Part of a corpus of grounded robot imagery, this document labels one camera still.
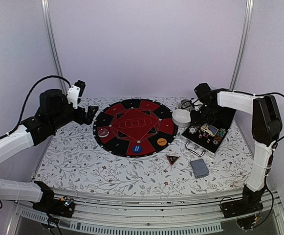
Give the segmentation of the black triangular all-in marker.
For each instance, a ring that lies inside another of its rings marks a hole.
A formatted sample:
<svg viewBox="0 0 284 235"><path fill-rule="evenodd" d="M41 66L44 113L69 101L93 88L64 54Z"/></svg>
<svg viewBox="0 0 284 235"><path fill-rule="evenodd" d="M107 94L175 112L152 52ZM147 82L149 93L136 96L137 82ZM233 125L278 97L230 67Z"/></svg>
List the black triangular all-in marker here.
<svg viewBox="0 0 284 235"><path fill-rule="evenodd" d="M170 165L174 165L176 161L179 159L179 156L175 155L166 155L166 157Z"/></svg>

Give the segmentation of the blue small blind button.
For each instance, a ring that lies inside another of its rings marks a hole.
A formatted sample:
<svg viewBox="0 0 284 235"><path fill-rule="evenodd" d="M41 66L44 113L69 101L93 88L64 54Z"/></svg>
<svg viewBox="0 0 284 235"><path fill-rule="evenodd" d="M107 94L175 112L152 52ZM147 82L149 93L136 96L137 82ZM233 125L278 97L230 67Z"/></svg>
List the blue small blind button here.
<svg viewBox="0 0 284 235"><path fill-rule="evenodd" d="M131 148L132 152L134 154L138 154L142 151L142 146L141 145L134 145L132 148Z"/></svg>

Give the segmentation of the aluminium front rail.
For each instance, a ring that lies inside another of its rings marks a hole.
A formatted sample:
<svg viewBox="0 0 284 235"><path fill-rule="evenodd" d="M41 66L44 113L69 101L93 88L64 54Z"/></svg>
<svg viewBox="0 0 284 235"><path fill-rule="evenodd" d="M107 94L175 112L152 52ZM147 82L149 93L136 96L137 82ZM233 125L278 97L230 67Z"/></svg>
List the aluminium front rail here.
<svg viewBox="0 0 284 235"><path fill-rule="evenodd" d="M284 208L276 191L262 196L263 210L226 218L221 203L241 190L178 196L74 193L72 218L55 217L18 202L9 235L284 235Z"/></svg>

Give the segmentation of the grey striped ceramic mug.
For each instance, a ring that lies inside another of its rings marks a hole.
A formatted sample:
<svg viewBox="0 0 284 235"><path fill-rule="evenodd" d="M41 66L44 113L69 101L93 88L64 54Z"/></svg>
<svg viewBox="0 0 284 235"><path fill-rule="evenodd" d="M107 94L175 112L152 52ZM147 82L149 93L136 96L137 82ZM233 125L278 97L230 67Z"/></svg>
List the grey striped ceramic mug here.
<svg viewBox="0 0 284 235"><path fill-rule="evenodd" d="M178 104L178 109L192 111L195 110L195 107L192 105L191 100L183 99Z"/></svg>

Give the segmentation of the poker chip stack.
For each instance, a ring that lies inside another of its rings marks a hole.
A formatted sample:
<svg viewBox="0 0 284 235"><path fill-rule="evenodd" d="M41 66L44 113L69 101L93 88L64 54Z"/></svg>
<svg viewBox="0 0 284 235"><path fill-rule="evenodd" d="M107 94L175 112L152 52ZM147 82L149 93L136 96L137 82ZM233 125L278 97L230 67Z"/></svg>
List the poker chip stack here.
<svg viewBox="0 0 284 235"><path fill-rule="evenodd" d="M200 128L200 125L192 125L189 127L189 133L195 134Z"/></svg>
<svg viewBox="0 0 284 235"><path fill-rule="evenodd" d="M226 133L227 133L227 130L225 128L220 128L213 139L213 144L220 145Z"/></svg>

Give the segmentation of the left aluminium frame post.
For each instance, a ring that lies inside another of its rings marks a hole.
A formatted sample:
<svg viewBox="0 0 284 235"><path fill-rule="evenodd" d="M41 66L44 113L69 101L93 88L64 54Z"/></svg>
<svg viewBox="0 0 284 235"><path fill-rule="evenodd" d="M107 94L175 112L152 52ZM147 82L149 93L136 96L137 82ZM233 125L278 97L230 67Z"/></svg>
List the left aluminium frame post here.
<svg viewBox="0 0 284 235"><path fill-rule="evenodd" d="M50 14L50 8L49 8L49 1L48 0L41 0L41 6L42 6L42 14L44 19L44 25L46 29L47 38L49 41L49 46L52 54L52 59L54 62L56 73L59 76L62 76L62 68L60 65L60 60L56 48L56 42L52 27L52 21L51 21L51 14Z"/></svg>

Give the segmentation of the white ceramic bowl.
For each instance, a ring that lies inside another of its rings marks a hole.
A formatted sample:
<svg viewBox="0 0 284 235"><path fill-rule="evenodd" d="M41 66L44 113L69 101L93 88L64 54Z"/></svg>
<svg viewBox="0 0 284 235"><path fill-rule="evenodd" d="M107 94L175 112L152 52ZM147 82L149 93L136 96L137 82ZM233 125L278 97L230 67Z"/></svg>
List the white ceramic bowl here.
<svg viewBox="0 0 284 235"><path fill-rule="evenodd" d="M172 112L172 120L180 128L188 127L191 124L190 112L183 109L176 109Z"/></svg>

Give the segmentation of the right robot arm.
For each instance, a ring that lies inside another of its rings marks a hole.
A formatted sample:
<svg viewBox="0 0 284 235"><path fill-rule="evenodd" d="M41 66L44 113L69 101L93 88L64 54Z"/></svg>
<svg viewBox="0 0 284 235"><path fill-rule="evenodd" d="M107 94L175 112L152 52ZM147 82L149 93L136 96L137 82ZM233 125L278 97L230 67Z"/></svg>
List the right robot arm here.
<svg viewBox="0 0 284 235"><path fill-rule="evenodd" d="M230 124L230 117L236 111L251 115L251 133L255 152L249 179L244 186L243 196L238 203L241 213L249 213L257 205L255 194L263 194L266 178L273 162L273 153L282 130L281 115L276 99L271 94L246 94L227 89L212 90L207 83L194 88L198 101L202 104L191 112L194 124L210 124L223 127Z"/></svg>

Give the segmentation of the poker chip stack left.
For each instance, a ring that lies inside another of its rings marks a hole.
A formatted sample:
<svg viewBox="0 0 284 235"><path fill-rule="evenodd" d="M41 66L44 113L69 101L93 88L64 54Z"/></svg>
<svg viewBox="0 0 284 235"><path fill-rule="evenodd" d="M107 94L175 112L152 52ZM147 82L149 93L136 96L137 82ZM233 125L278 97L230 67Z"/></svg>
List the poker chip stack left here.
<svg viewBox="0 0 284 235"><path fill-rule="evenodd" d="M195 134L200 128L200 125L192 125L189 127L189 133Z"/></svg>

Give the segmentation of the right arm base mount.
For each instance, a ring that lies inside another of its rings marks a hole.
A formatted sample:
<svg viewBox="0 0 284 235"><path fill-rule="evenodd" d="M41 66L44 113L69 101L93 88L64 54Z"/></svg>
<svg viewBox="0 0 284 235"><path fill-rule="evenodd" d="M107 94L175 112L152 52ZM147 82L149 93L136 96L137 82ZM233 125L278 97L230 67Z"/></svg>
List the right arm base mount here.
<svg viewBox="0 0 284 235"><path fill-rule="evenodd" d="M242 191L242 199L235 200L228 196L222 198L219 208L222 211L224 218L246 215L253 212L261 213L263 209L263 204L261 202L262 195L265 191L271 195L272 199L272 205L267 216L260 223L258 223L259 215L237 220L237 225L243 230L251 230L260 226L269 218L274 206L274 196L268 186L264 186L259 191L253 192L245 185Z"/></svg>

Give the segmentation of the aluminium frame post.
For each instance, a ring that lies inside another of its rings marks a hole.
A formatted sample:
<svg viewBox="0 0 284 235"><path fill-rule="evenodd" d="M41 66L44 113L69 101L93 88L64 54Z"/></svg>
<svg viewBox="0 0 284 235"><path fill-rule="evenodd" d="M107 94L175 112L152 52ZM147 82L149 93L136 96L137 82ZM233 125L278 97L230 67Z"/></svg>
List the aluminium frame post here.
<svg viewBox="0 0 284 235"><path fill-rule="evenodd" d="M51 14L50 14L50 8L49 8L49 1L48 0L41 0L41 6L42 6L42 14L44 19L44 25L46 29L47 38L49 41L49 46L52 54L52 59L54 62L56 73L59 76L62 76L62 68L60 65L60 60L56 48L56 42L52 27L52 21L51 21Z"/></svg>
<svg viewBox="0 0 284 235"><path fill-rule="evenodd" d="M240 45L233 69L233 74L230 82L229 88L231 90L234 90L237 85L239 73L242 66L243 56L246 50L246 44L247 39L251 27L251 21L252 21L252 13L253 13L253 7L254 7L254 0L247 0L246 6L245 6L245 12L244 12L244 19L243 19L243 25L242 25L242 31L241 31L241 38L240 38Z"/></svg>

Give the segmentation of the poker chip stack right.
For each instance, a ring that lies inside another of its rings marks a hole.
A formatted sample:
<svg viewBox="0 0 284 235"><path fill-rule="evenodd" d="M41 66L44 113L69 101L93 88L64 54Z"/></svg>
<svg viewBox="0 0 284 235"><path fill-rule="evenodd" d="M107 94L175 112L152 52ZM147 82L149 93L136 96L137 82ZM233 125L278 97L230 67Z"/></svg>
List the poker chip stack right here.
<svg viewBox="0 0 284 235"><path fill-rule="evenodd" d="M227 133L227 130L225 128L220 128L213 139L213 144L220 145L226 133Z"/></svg>

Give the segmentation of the orange big blind button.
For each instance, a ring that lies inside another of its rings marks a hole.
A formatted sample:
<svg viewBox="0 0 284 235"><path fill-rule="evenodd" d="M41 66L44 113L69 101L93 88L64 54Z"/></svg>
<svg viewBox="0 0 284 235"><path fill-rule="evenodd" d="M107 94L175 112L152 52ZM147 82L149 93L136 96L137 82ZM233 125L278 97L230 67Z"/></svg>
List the orange big blind button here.
<svg viewBox="0 0 284 235"><path fill-rule="evenodd" d="M165 138L159 138L158 140L157 140L157 144L159 145L159 146L165 146L165 145L167 145L167 140L165 139Z"/></svg>

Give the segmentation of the round red black poker mat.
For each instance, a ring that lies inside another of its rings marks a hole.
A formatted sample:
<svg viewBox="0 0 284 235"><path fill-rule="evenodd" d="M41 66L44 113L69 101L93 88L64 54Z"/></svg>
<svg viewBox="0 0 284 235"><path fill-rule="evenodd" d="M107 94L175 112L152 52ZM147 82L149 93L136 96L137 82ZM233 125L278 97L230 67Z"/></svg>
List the round red black poker mat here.
<svg viewBox="0 0 284 235"><path fill-rule="evenodd" d="M109 135L100 138L98 128L108 128ZM176 138L178 127L173 123L172 111L165 105L149 99L126 99L106 107L93 124L93 135L98 145L107 152L128 158L152 155L164 150ZM165 138L167 145L157 140ZM141 145L134 154L131 148Z"/></svg>

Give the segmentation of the aluminium poker chip case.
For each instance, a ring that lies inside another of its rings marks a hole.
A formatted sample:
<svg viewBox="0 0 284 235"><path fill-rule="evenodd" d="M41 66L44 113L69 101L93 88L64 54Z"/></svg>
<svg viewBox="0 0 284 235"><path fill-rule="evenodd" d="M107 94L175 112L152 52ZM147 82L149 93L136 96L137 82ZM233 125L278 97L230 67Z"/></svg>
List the aluminium poker chip case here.
<svg viewBox="0 0 284 235"><path fill-rule="evenodd" d="M181 134L185 148L202 157L213 157L228 133L236 110L218 105L191 112L191 125Z"/></svg>

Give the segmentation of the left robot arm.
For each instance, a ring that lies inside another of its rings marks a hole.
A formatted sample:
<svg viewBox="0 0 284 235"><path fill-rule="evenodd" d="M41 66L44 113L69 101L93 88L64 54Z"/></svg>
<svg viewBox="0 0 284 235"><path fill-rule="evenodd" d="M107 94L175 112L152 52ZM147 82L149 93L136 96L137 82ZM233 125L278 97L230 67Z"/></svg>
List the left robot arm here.
<svg viewBox="0 0 284 235"><path fill-rule="evenodd" d="M0 139L0 164L54 136L58 129L70 122L90 125L98 107L80 107L82 93L77 86L72 86L66 95L59 89L41 93L35 115L21 121L12 133ZM0 200L30 201L39 203L47 212L55 212L58 202L53 197L54 192L43 182L26 183L0 178Z"/></svg>

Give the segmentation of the right aluminium frame post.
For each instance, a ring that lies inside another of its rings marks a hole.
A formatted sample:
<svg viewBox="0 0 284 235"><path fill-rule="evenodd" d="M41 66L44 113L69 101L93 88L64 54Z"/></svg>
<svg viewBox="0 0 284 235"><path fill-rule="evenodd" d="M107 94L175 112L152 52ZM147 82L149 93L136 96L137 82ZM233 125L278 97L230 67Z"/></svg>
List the right aluminium frame post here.
<svg viewBox="0 0 284 235"><path fill-rule="evenodd" d="M244 19L243 19L243 25L242 25L242 31L241 31L241 38L240 38L240 45L233 69L233 74L230 82L229 88L231 90L234 90L237 85L239 73L242 66L243 56L246 50L246 44L247 39L251 27L251 21L252 21L252 13L253 13L253 7L254 7L254 0L247 0L246 6L245 6L245 12L244 12Z"/></svg>

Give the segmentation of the card deck in case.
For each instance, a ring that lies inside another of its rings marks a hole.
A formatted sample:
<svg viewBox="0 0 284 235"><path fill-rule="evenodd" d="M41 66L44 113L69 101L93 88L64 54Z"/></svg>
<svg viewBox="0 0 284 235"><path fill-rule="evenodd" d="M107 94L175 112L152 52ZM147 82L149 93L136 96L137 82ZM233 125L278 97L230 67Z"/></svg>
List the card deck in case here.
<svg viewBox="0 0 284 235"><path fill-rule="evenodd" d="M209 124L204 124L204 125L202 125L201 126L201 128L200 128L204 133L206 133L206 134L208 134L208 135L210 135L210 136L212 136L212 137L214 137L216 134L217 134L217 132L219 131L219 129L218 128L216 128L216 127L214 127L214 126L212 126L212 125L209 125Z"/></svg>

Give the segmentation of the clear red dealer button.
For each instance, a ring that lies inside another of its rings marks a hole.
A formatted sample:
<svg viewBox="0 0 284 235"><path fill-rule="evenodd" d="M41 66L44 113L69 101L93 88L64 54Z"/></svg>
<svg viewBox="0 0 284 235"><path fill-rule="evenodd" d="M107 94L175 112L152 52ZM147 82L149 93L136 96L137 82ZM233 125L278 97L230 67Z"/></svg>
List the clear red dealer button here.
<svg viewBox="0 0 284 235"><path fill-rule="evenodd" d="M109 135L108 128L98 128L97 134L100 138L105 138Z"/></svg>

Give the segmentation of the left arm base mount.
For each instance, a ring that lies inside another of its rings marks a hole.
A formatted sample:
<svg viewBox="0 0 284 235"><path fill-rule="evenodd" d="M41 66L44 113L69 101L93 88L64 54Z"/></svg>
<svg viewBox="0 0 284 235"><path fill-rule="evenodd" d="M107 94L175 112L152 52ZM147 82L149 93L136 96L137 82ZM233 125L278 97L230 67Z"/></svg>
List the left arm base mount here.
<svg viewBox="0 0 284 235"><path fill-rule="evenodd" d="M32 205L34 210L50 215L72 218L75 209L73 199L67 196L56 199L53 190L45 183L42 181L34 181L34 183L37 184L42 191L41 199L38 202L34 202Z"/></svg>

